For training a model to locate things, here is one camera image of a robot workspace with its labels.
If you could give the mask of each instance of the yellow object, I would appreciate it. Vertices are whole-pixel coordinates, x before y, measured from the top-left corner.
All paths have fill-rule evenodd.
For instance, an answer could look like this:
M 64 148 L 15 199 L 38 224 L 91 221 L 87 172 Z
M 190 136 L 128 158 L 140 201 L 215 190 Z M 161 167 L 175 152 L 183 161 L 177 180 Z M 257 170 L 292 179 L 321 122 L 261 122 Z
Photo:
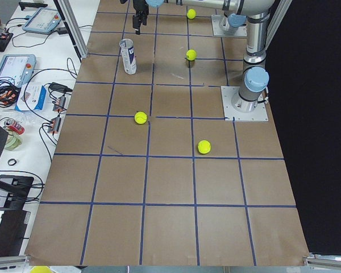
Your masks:
M 187 12 L 187 18 L 188 19 L 194 19 L 196 17 L 196 11 L 194 9 L 190 9 Z
M 197 58 L 197 52 L 194 49 L 190 49 L 186 53 L 186 59 L 189 61 L 194 61 Z
M 53 271 L 48 266 L 35 266 L 30 273 L 53 273 Z
M 205 155 L 211 151 L 211 143 L 208 140 L 201 140 L 197 145 L 200 154 Z
M 148 116 L 144 112 L 137 112 L 134 119 L 137 124 L 144 124 L 148 120 Z

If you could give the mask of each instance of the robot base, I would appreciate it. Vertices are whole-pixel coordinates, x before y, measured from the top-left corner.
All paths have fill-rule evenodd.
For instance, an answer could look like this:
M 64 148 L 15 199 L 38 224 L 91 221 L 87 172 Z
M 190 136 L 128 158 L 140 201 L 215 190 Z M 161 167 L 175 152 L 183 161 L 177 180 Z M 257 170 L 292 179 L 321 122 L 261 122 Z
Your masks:
M 215 37 L 233 37 L 233 38 L 246 38 L 246 26 L 231 27 L 230 30 L 225 31 L 220 27 L 220 21 L 224 15 L 212 15 L 212 30 Z
M 268 121 L 267 110 L 264 103 L 258 104 L 254 111 L 241 113 L 231 105 L 233 95 L 239 91 L 239 86 L 221 86 L 223 113 L 226 121 Z

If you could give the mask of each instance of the black curtain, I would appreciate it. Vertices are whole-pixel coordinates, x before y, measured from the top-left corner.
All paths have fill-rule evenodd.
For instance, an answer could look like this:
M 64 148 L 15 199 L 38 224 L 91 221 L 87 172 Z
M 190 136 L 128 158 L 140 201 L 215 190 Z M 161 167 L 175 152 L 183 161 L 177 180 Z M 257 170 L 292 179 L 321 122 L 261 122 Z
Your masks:
M 307 245 L 341 255 L 341 0 L 294 0 L 267 54 L 273 116 Z

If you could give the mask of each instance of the brown tile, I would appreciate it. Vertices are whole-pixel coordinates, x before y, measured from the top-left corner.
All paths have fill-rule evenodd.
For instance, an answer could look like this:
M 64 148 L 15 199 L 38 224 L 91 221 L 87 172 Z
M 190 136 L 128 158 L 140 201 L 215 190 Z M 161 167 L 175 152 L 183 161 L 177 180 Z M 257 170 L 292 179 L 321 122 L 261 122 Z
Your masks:
M 241 157 L 282 158 L 274 122 L 236 122 Z
M 221 89 L 219 87 L 192 87 L 194 117 L 223 118 Z
M 91 202 L 98 160 L 97 156 L 56 155 L 41 200 Z
M 128 2 L 120 4 L 120 1 L 100 1 L 97 12 L 103 13 L 126 13 Z
M 192 160 L 149 158 L 147 203 L 193 204 Z
M 133 118 L 110 118 L 104 154 L 146 155 L 148 123 L 136 124 Z
M 210 17 L 196 17 L 193 20 L 188 20 L 188 30 L 190 35 L 214 35 Z
M 154 83 L 189 85 L 188 61 L 184 58 L 156 58 Z
M 295 205 L 283 160 L 242 160 L 247 203 Z
M 143 265 L 197 265 L 194 208 L 145 209 Z
M 189 47 L 197 51 L 197 58 L 223 60 L 221 38 L 191 36 Z
M 95 201 L 142 203 L 144 178 L 145 158 L 103 156 Z
M 88 42 L 90 53 L 119 55 L 121 33 L 92 32 Z
M 93 23 L 92 31 L 123 32 L 124 24 L 125 24 L 125 17 L 126 17 L 126 14 L 97 13 L 95 17 L 95 21 Z
M 192 63 L 193 85 L 226 85 L 224 62 L 221 60 L 196 60 Z
M 191 123 L 188 119 L 153 118 L 151 155 L 192 155 Z
M 157 35 L 156 58 L 185 58 L 188 50 L 186 36 Z
M 129 84 L 151 84 L 153 76 L 153 61 L 145 58 L 136 58 L 136 72 L 129 75 L 124 70 L 123 59 L 119 59 L 119 67 L 116 74 L 116 82 Z
M 112 89 L 112 84 L 76 84 L 67 113 L 106 115 Z
M 244 208 L 197 208 L 202 266 L 253 266 Z
M 198 142 L 206 139 L 211 143 L 211 151 L 205 156 L 236 157 L 235 134 L 230 122 L 195 119 L 193 121 L 193 134 L 196 156 L 201 156 L 197 150 Z
M 229 86 L 241 86 L 243 82 L 243 62 L 227 61 L 227 77 Z
M 116 85 L 111 115 L 135 115 L 137 111 L 149 113 L 151 86 Z
M 89 205 L 39 205 L 25 250 L 30 264 L 80 264 L 89 209 Z
M 244 205 L 236 159 L 197 159 L 195 169 L 198 204 Z
M 77 81 L 113 82 L 118 57 L 90 55 L 82 61 Z
M 152 105 L 156 117 L 190 117 L 189 87 L 155 85 Z
M 152 61 L 154 60 L 154 34 L 125 33 L 124 38 L 131 39 L 134 42 L 134 53 L 138 61 Z
M 99 154 L 105 129 L 105 117 L 67 116 L 56 152 Z
M 209 7 L 188 6 L 188 10 L 189 9 L 194 9 L 196 11 L 196 18 L 197 16 L 211 16 L 213 14 L 216 14 L 216 9 L 211 9 Z
M 246 52 L 246 39 L 223 38 L 225 57 L 228 60 L 242 60 Z
M 157 33 L 187 34 L 187 17 L 159 15 Z
M 186 16 L 186 6 L 179 6 L 172 3 L 164 3 L 159 7 L 158 14 L 184 15 Z
M 296 208 L 249 208 L 258 266 L 301 266 L 308 256 Z
M 84 264 L 139 264 L 141 225 L 141 206 L 95 205 Z
M 135 10 L 131 7 L 129 12 L 133 13 L 133 12 L 135 12 Z M 156 16 L 155 15 L 149 15 L 147 18 L 147 25 L 146 26 L 142 25 L 140 27 L 140 32 L 142 33 L 142 35 L 146 34 L 146 33 L 154 34 L 155 33 L 155 23 L 156 23 Z M 135 30 L 132 28 L 132 14 L 129 14 L 127 17 L 125 32 L 130 32 L 132 34 L 135 33 Z

